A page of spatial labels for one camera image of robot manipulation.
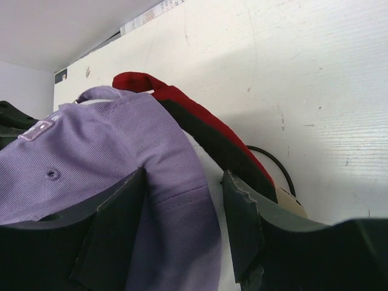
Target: purple fabric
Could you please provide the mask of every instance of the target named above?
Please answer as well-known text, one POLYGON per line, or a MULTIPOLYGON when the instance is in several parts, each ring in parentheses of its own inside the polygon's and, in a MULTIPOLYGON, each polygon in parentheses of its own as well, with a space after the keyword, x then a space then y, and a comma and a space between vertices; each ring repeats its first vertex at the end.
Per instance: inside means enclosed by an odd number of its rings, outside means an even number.
POLYGON ((221 234, 198 157, 148 93, 96 87, 0 151, 0 224, 39 220, 145 167, 127 290, 218 290, 221 234))

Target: black cable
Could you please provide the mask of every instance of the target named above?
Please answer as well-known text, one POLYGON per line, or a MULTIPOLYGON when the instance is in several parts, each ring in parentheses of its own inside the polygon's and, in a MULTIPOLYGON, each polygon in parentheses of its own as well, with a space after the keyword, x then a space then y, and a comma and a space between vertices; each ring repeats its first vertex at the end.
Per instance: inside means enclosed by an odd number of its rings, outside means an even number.
POLYGON ((291 177, 290 177, 289 173, 287 172, 286 168, 282 165, 282 163, 278 159, 276 159, 273 155, 271 155, 269 152, 267 152, 266 150, 263 150, 259 147, 255 147, 253 145, 251 145, 251 146, 248 145, 247 148, 250 150, 254 150, 258 153, 262 153, 263 155, 270 158, 279 167, 280 171, 283 173, 284 177, 286 178, 286 181, 287 181, 289 188, 290 188, 291 195, 296 197, 295 188, 293 186, 293 182, 291 180, 291 177))

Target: cap eyelet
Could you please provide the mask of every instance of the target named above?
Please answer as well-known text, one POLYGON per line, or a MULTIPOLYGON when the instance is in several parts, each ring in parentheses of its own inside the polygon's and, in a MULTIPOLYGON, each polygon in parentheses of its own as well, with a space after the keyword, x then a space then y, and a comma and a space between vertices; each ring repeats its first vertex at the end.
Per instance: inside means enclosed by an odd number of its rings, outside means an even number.
POLYGON ((61 176, 61 174, 56 169, 48 169, 45 175, 50 181, 56 181, 61 176))

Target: wall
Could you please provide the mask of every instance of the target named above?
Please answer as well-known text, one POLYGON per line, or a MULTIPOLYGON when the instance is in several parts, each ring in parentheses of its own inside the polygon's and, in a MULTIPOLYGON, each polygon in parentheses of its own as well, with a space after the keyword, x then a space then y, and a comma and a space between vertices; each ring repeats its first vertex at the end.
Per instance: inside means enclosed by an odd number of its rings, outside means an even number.
POLYGON ((38 119, 53 111, 54 74, 0 61, 0 99, 38 119))
POLYGON ((385 0, 187 0, 69 66, 54 106, 147 72, 275 155, 310 218, 387 216, 387 25, 385 0))
POLYGON ((0 1, 0 59, 55 72, 159 1, 0 1))

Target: ceiling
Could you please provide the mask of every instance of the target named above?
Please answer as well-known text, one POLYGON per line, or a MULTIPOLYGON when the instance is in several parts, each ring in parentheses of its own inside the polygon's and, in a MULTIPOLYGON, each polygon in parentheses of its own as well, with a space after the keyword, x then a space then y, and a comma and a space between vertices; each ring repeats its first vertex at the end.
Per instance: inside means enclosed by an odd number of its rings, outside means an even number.
POLYGON ((0 61, 55 72, 161 0, 1 0, 0 61))

